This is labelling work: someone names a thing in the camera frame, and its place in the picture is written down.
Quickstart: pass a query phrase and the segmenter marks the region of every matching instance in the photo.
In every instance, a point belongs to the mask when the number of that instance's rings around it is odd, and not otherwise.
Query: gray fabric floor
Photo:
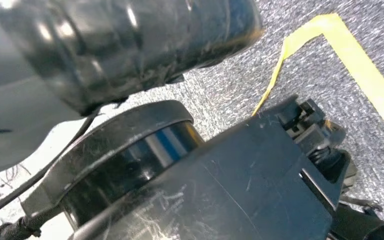
[[[108,116],[96,123],[139,104],[175,99],[209,139],[251,114],[269,83],[284,37],[320,14],[338,13],[384,76],[384,0],[258,0],[258,6],[265,34],[256,45],[217,66],[186,74],[186,82],[134,95],[117,110],[107,107],[103,111]],[[342,148],[359,170],[350,194],[378,200],[384,207],[384,121],[323,37],[284,62],[265,107],[294,93],[301,100],[313,98],[331,120],[346,127]]]

